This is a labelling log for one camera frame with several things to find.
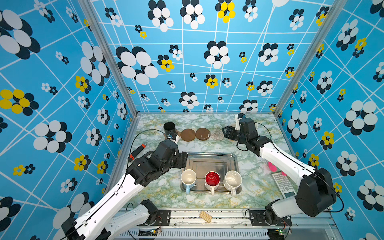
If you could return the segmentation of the white mug blue handle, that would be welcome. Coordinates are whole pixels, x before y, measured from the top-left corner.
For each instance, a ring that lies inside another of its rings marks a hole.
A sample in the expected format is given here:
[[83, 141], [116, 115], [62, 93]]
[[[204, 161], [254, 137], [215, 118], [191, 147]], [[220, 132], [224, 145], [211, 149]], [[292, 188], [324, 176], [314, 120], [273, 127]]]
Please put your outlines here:
[[195, 186], [197, 174], [194, 170], [188, 169], [182, 172], [181, 181], [186, 188], [186, 193], [190, 194], [191, 189]]

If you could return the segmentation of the scratched brown round coaster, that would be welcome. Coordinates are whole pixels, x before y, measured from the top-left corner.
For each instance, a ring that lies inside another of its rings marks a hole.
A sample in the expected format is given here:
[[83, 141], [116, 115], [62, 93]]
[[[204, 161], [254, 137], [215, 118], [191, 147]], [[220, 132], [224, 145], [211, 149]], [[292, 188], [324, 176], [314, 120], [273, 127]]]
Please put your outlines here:
[[200, 141], [206, 141], [210, 136], [211, 132], [206, 128], [199, 128], [196, 130], [196, 138]]

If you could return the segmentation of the dark brown round coaster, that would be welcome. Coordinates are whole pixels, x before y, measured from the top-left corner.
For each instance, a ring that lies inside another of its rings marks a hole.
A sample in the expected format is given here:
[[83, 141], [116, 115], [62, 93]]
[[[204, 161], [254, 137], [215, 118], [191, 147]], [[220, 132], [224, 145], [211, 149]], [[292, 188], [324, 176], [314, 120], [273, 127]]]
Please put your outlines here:
[[185, 142], [191, 142], [196, 138], [196, 132], [192, 129], [184, 129], [181, 132], [181, 138]]

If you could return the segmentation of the black mug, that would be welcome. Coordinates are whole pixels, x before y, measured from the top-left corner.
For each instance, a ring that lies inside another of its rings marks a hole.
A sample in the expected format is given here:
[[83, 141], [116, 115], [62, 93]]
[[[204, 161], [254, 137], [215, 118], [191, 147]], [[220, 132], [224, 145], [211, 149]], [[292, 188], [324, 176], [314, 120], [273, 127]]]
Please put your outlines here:
[[167, 134], [169, 133], [177, 133], [176, 125], [173, 122], [167, 122], [163, 125], [165, 137], [167, 138]]

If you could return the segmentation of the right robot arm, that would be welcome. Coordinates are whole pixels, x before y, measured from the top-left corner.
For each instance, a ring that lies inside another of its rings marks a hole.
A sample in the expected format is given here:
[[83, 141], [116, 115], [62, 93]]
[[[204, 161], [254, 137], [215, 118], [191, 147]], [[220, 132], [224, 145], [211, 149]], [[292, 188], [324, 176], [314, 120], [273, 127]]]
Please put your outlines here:
[[283, 218], [296, 214], [316, 217], [337, 201], [339, 194], [326, 169], [308, 166], [278, 148], [270, 138], [258, 134], [256, 123], [251, 118], [239, 114], [236, 125], [226, 126], [222, 132], [225, 138], [244, 145], [246, 151], [275, 165], [298, 186], [296, 195], [275, 200], [265, 207], [268, 224], [275, 225]]

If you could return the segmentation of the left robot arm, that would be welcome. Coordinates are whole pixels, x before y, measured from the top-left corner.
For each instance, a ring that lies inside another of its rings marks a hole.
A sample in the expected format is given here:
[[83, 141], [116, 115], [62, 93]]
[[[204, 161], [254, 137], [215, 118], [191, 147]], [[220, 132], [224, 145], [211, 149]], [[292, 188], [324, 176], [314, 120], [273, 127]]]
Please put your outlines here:
[[65, 240], [113, 240], [123, 232], [156, 218], [158, 208], [150, 200], [117, 216], [119, 210], [149, 183], [170, 169], [187, 165], [188, 154], [173, 140], [159, 143], [155, 151], [135, 158], [118, 183], [90, 210], [62, 224]]

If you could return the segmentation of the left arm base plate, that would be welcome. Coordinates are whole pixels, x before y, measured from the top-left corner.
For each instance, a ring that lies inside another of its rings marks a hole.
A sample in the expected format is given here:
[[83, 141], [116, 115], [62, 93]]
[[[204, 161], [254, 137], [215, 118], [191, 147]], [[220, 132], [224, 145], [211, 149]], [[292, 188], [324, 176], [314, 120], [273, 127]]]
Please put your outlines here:
[[171, 220], [171, 210], [158, 210], [156, 217], [150, 221], [150, 226], [169, 226]]

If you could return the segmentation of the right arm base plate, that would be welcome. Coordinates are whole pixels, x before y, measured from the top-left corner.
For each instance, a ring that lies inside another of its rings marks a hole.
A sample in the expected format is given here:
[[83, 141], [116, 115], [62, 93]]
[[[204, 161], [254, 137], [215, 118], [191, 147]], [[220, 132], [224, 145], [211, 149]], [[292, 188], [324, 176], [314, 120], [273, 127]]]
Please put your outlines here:
[[291, 227], [292, 218], [285, 217], [277, 222], [270, 224], [267, 222], [265, 211], [263, 210], [246, 210], [245, 216], [251, 221], [252, 227]]

